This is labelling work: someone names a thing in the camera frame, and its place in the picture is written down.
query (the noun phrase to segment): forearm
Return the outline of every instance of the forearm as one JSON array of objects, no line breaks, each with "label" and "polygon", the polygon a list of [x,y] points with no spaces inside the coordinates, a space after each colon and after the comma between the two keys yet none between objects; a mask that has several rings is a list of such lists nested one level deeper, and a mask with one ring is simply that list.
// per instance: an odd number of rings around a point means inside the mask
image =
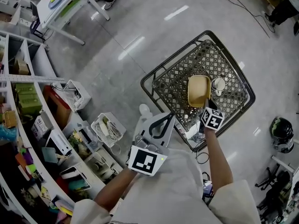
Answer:
[{"label": "forearm", "polygon": [[136,172],[125,167],[97,194],[94,201],[107,211],[111,211],[136,174]]},{"label": "forearm", "polygon": [[207,149],[210,156],[210,170],[213,190],[216,192],[219,188],[232,183],[234,180],[228,162],[220,148],[214,131],[205,129],[205,135]]}]

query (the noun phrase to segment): beige plastic container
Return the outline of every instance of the beige plastic container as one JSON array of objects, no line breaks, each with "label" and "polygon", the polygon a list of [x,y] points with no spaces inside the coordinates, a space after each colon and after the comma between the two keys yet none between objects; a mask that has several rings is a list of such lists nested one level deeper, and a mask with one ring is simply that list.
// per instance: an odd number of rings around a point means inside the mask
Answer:
[{"label": "beige plastic container", "polygon": [[192,107],[204,107],[211,96],[211,81],[207,76],[191,76],[188,83],[188,103]]}]

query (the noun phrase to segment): black metal table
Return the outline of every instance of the black metal table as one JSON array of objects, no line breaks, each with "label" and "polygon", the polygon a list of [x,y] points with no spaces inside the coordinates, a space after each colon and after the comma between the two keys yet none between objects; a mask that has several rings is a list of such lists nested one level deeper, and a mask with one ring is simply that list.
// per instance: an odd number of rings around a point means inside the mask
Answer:
[{"label": "black metal table", "polygon": [[[188,79],[193,75],[205,75],[210,80],[225,79],[226,87],[221,96],[211,90],[211,99],[226,114],[217,136],[235,123],[256,99],[235,59],[213,32],[205,31],[141,80],[141,87],[159,110],[174,112],[186,131],[198,124],[203,112],[203,108],[188,104]],[[206,147],[204,135],[197,133],[187,140],[180,131],[178,133],[192,151]]]}]

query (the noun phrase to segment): white marker cube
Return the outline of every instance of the white marker cube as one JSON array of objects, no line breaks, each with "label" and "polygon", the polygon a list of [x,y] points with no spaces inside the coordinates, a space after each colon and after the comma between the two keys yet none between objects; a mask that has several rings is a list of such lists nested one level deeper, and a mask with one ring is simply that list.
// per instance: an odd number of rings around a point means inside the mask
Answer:
[{"label": "white marker cube", "polygon": [[201,117],[201,121],[205,127],[217,131],[221,128],[224,121],[224,113],[206,107]]}]

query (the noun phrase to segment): shirt sleeve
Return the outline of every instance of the shirt sleeve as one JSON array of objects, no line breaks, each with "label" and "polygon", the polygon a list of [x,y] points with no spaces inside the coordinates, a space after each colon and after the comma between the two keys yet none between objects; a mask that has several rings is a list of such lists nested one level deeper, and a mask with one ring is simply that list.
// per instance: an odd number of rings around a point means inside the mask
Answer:
[{"label": "shirt sleeve", "polygon": [[245,180],[221,187],[209,208],[224,224],[260,224],[256,204]]},{"label": "shirt sleeve", "polygon": [[75,204],[71,224],[106,224],[111,217],[109,212],[90,199]]}]

